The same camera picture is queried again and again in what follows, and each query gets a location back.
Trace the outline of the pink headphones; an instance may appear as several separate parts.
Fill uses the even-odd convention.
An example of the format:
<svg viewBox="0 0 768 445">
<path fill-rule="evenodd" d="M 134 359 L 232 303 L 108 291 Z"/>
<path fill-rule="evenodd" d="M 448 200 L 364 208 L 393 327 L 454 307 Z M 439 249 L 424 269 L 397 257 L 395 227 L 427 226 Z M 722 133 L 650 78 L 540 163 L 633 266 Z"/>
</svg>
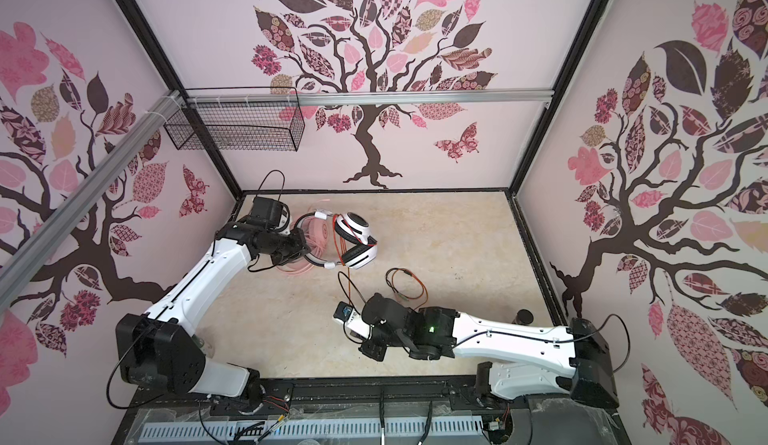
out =
<svg viewBox="0 0 768 445">
<path fill-rule="evenodd" d="M 290 244 L 297 247 L 277 269 L 289 276 L 308 273 L 313 268 L 333 269 L 335 265 L 325 257 L 331 239 L 333 213 L 327 208 L 312 206 L 295 218 L 288 228 Z"/>
</svg>

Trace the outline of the white black headphones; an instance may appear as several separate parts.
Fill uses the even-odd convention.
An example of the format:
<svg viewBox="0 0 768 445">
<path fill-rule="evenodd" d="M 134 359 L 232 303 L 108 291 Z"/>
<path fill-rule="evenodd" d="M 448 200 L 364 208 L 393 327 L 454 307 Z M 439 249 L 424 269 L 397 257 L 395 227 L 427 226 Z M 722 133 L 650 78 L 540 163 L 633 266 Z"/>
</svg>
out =
<svg viewBox="0 0 768 445">
<path fill-rule="evenodd" d="M 350 270 L 360 269 L 375 260 L 378 253 L 378 241 L 371 234 L 370 224 L 354 212 L 332 213 L 328 210 L 316 209 L 300 216 L 294 227 L 304 231 L 305 224 L 317 224 L 323 221 L 331 225 L 333 238 L 341 239 L 348 245 L 338 258 L 333 261 L 322 258 L 319 254 L 309 251 L 304 259 L 313 266 L 331 270 L 346 267 Z"/>
</svg>

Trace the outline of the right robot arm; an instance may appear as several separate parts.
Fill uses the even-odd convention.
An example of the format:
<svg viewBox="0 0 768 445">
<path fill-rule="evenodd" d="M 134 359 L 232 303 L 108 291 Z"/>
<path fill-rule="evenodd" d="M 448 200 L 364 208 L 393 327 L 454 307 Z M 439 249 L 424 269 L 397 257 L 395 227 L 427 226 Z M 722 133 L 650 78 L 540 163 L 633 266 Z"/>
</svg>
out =
<svg viewBox="0 0 768 445">
<path fill-rule="evenodd" d="M 512 401 L 568 394 L 593 408 L 619 405 L 610 346 L 602 329 L 586 319 L 551 327 L 502 323 L 444 307 L 414 310 L 379 293 L 362 309 L 340 304 L 334 318 L 377 362 L 389 349 L 422 361 L 481 359 L 478 396 Z"/>
</svg>

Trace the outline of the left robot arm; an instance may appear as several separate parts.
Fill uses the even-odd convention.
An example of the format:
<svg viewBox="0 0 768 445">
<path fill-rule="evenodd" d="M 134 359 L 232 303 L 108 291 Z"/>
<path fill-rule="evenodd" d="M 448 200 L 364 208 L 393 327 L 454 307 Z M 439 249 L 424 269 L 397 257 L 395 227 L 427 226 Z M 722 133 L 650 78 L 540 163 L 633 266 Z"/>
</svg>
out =
<svg viewBox="0 0 768 445">
<path fill-rule="evenodd" d="M 161 395 L 196 393 L 228 400 L 246 413 L 257 410 L 265 398 L 259 372 L 209 357 L 197 327 L 230 281 L 261 256 L 279 267 L 308 252 L 289 207 L 255 198 L 246 215 L 216 232 L 203 257 L 163 298 L 118 322 L 119 359 L 111 374 Z"/>
</svg>

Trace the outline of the aluminium rail back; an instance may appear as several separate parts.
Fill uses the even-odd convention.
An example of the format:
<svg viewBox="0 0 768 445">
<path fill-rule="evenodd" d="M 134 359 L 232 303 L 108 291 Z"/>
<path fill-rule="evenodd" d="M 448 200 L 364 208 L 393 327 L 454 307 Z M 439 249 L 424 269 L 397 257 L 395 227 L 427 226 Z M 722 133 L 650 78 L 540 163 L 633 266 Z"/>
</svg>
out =
<svg viewBox="0 0 768 445">
<path fill-rule="evenodd" d="M 395 91 L 395 92 L 350 92 L 350 93 L 266 93 L 225 94 L 224 90 L 188 91 L 186 102 L 190 105 L 224 105 L 229 103 L 254 105 L 277 103 L 297 106 L 337 106 L 376 104 L 421 104 L 421 103 L 483 103 L 483 102 L 549 102 L 554 91 L 551 89 L 479 89 L 479 90 L 438 90 L 438 91 Z"/>
</svg>

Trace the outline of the aluminium rail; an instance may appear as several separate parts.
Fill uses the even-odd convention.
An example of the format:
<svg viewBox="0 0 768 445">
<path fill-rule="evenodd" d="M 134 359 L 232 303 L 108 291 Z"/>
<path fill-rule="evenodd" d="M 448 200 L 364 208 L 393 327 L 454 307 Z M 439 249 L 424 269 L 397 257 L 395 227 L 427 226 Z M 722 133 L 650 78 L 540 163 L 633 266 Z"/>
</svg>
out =
<svg viewBox="0 0 768 445">
<path fill-rule="evenodd" d="M 229 103 L 254 105 L 277 103 L 297 106 L 337 106 L 376 104 L 421 104 L 421 103 L 483 103 L 483 102 L 549 102 L 554 91 L 551 89 L 479 89 L 479 90 L 438 90 L 438 91 L 395 91 L 395 92 L 350 92 L 350 93 L 266 93 L 225 94 L 224 90 L 188 91 L 186 102 L 190 105 L 224 105 Z"/>
<path fill-rule="evenodd" d="M 89 209 L 107 191 L 133 156 L 151 136 L 179 111 L 184 100 L 177 90 L 162 95 L 138 120 L 115 149 L 88 174 L 68 198 L 52 213 L 38 232 L 31 235 L 1 270 L 1 309 L 32 281 L 34 275 L 76 228 Z"/>
</svg>

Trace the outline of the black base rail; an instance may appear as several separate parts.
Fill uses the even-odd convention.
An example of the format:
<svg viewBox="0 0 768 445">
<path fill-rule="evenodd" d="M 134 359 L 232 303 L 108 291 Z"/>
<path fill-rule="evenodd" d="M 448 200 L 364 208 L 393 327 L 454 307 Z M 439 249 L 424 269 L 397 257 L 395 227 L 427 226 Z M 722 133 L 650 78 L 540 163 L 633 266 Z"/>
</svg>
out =
<svg viewBox="0 0 768 445">
<path fill-rule="evenodd" d="M 627 444 L 615 410 L 568 397 L 534 395 L 502 401 L 475 393 L 472 375 L 267 379 L 262 405 L 246 413 L 202 394 L 155 398 L 137 391 L 111 443 L 130 444 L 147 422 L 471 416 L 482 420 L 484 444 Z"/>
</svg>

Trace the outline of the aluminium rail left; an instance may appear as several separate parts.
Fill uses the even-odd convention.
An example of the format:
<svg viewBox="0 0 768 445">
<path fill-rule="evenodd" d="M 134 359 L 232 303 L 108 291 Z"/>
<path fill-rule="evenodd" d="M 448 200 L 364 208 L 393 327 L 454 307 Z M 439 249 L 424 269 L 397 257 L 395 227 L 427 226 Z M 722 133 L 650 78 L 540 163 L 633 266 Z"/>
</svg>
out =
<svg viewBox="0 0 768 445">
<path fill-rule="evenodd" d="M 32 281 L 34 275 L 76 228 L 89 209 L 107 191 L 133 156 L 151 136 L 179 111 L 184 100 L 177 90 L 162 95 L 138 120 L 115 149 L 88 174 L 68 198 L 52 213 L 38 232 L 31 235 L 1 270 L 1 309 Z"/>
</svg>

